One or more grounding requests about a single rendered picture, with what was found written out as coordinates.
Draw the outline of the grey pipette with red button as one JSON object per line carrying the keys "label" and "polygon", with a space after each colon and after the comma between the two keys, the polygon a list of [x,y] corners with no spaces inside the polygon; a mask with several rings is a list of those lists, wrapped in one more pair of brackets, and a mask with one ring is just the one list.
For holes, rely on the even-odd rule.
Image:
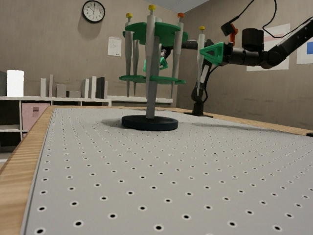
{"label": "grey pipette with red button", "polygon": [[[137,75],[137,64],[139,60],[139,40],[133,40],[133,71]],[[135,96],[136,82],[134,81],[134,96]]]}

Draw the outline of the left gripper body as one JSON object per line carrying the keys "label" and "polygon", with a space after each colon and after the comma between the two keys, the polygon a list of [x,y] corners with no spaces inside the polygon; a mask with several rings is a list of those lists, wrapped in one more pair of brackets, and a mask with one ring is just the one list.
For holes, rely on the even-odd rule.
{"label": "left gripper body", "polygon": [[245,50],[243,48],[235,48],[235,35],[238,33],[238,29],[234,27],[233,24],[231,24],[234,28],[234,32],[230,34],[230,42],[226,45],[224,42],[224,48],[223,48],[223,61],[222,63],[218,63],[218,66],[225,66],[228,63],[229,64],[235,64],[240,65],[243,64],[245,57],[245,53],[243,53]]}

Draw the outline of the grey pipette with yellow button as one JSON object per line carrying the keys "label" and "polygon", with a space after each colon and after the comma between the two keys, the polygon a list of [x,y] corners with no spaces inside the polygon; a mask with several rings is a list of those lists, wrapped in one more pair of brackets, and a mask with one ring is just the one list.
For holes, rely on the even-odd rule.
{"label": "grey pipette with yellow button", "polygon": [[204,26],[200,26],[199,30],[201,30],[201,34],[199,34],[199,38],[197,40],[198,43],[198,91],[197,96],[199,96],[199,88],[200,88],[200,80],[201,80],[201,69],[202,69],[202,63],[203,63],[203,55],[200,54],[200,49],[204,48],[204,34],[202,34],[202,31],[204,30]]}
{"label": "grey pipette with yellow button", "polygon": [[[125,24],[125,27],[133,24],[130,22],[130,18],[133,17],[133,14],[127,13],[126,17],[128,18],[128,22]],[[131,71],[132,46],[133,46],[133,32],[125,30],[126,75],[130,75],[130,71]],[[129,97],[130,80],[129,79],[126,79],[126,80],[127,80],[127,97]]]}
{"label": "grey pipette with yellow button", "polygon": [[155,5],[149,5],[148,9],[151,11],[150,15],[147,16],[147,27],[146,27],[146,99],[148,99],[148,88],[150,80],[151,62],[154,50],[154,34],[155,34],[155,16],[153,11],[156,9]]}

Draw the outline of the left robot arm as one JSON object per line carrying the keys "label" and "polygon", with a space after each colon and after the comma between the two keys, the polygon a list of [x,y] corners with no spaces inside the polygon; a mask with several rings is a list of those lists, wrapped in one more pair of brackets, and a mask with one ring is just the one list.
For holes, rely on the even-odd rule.
{"label": "left robot arm", "polygon": [[[221,26],[225,36],[234,32],[230,22]],[[313,18],[304,23],[296,31],[275,45],[269,51],[264,51],[264,31],[256,28],[246,28],[242,30],[242,48],[244,48],[245,57],[243,66],[261,66],[264,69],[270,69],[288,57],[292,52],[306,43],[313,37]],[[246,50],[248,49],[248,50]]]}

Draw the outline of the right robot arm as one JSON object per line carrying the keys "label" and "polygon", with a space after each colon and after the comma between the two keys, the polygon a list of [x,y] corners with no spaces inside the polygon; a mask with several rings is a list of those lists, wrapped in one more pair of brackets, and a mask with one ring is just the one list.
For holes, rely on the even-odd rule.
{"label": "right robot arm", "polygon": [[[204,48],[205,47],[209,47],[213,45],[212,41],[210,39],[207,39],[206,41],[204,41]],[[161,52],[164,52],[165,55],[167,55],[166,57],[168,57],[171,54],[171,50],[173,49],[173,46],[171,47],[163,47],[162,46],[162,50]],[[181,43],[181,49],[194,49],[194,50],[198,50],[198,43],[196,40],[187,40],[186,42],[182,42]],[[209,115],[204,115],[203,114],[203,106],[204,104],[202,101],[202,95],[203,95],[203,90],[210,72],[210,69],[212,67],[212,63],[209,62],[206,59],[203,59],[203,64],[202,64],[202,71],[201,71],[201,82],[200,82],[200,88],[199,88],[199,96],[197,96],[197,88],[198,88],[198,80],[196,82],[195,88],[192,90],[191,93],[191,98],[193,99],[193,101],[195,101],[194,103],[194,107],[193,107],[193,112],[184,112],[184,114],[187,115],[193,115],[193,116],[198,116],[198,117],[210,117],[213,118],[213,116],[209,116]]]}

